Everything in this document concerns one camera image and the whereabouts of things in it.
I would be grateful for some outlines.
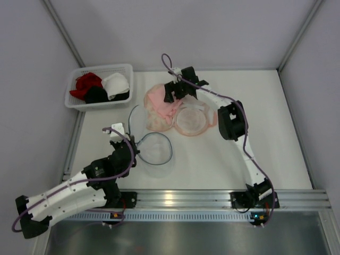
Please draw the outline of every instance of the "red cloth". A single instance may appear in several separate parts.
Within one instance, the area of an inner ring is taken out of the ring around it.
[[[84,96],[87,91],[93,87],[101,87],[101,78],[96,76],[94,73],[87,73],[76,79],[75,88],[76,90],[71,90],[70,94],[80,100],[85,101]]]

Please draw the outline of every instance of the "white plastic basket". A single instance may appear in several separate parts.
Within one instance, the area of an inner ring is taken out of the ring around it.
[[[86,73],[92,72],[104,79],[113,73],[120,73],[124,75],[130,85],[130,94],[128,99],[113,102],[104,102],[96,104],[86,104],[85,101],[79,100],[70,94],[70,90],[75,89],[76,79],[83,76]],[[65,94],[65,106],[68,108],[74,108],[81,112],[99,110],[99,109],[109,109],[114,108],[117,104],[127,103],[131,100],[133,94],[133,68],[130,64],[118,64],[118,65],[101,65],[93,67],[84,67],[75,69],[69,76],[67,81],[67,89]]]

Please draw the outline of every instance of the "white cloth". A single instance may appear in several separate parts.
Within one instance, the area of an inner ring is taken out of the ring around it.
[[[117,94],[126,93],[130,90],[128,80],[120,73],[114,73],[104,78],[101,85],[107,92],[108,100],[114,99]]]

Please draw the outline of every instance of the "pink cloth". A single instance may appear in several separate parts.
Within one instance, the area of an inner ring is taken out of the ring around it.
[[[165,88],[161,86],[159,89],[148,94],[148,97],[152,103],[154,110],[158,115],[166,120],[170,125],[172,123],[173,116],[182,103],[182,100],[178,100],[174,97],[173,103],[165,103]]]

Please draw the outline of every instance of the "white table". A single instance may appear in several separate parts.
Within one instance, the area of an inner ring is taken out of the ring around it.
[[[243,103],[252,150],[276,189],[312,189],[276,71],[199,71],[197,75],[216,92]],[[127,123],[130,110],[143,104],[146,91],[170,80],[166,72],[137,72],[133,99],[128,105],[86,112],[72,175],[112,153],[109,137],[101,131],[103,127]],[[182,136],[174,129],[164,134],[174,148],[172,162],[155,169],[138,159],[130,175],[117,181],[120,189],[245,188],[237,151],[232,142],[221,138],[217,126],[197,137]],[[155,177],[153,171],[165,171],[167,175]]]

